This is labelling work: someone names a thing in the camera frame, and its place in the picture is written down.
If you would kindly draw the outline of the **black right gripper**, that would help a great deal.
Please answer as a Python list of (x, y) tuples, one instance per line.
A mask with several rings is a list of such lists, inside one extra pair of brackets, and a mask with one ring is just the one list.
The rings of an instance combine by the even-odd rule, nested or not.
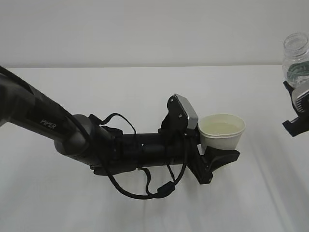
[[(284, 81), (283, 85), (289, 93), (292, 93), (294, 88), (287, 82)], [(309, 115), (299, 115), (297, 118), (292, 121), (286, 120), (283, 122), (283, 126), (286, 131), (292, 136), (296, 137), (302, 133), (309, 131)]]

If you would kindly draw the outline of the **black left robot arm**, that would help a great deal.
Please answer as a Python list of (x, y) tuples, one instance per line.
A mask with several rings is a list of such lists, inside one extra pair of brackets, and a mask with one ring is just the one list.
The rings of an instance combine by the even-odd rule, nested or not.
[(156, 133), (124, 134), (95, 115), (71, 115), (58, 103), (5, 68), (0, 70), (0, 122), (48, 137), (56, 150), (84, 163), (96, 175), (121, 174), (152, 166), (184, 164), (200, 184), (235, 162), (239, 152), (210, 145), (200, 154), (198, 117), (187, 98), (174, 94)]

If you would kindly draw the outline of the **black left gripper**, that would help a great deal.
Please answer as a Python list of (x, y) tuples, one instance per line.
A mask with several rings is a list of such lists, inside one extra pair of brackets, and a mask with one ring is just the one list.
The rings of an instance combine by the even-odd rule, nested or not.
[(184, 116), (166, 116), (158, 130), (163, 136), (163, 141), (168, 146), (174, 146), (180, 151), (181, 164), (193, 173), (198, 183), (209, 184), (213, 178), (212, 172), (237, 161), (240, 152), (237, 150), (221, 150), (208, 146), (204, 155), (198, 150), (200, 135), (197, 132), (198, 123), (193, 123), (193, 128), (188, 128), (190, 120)]

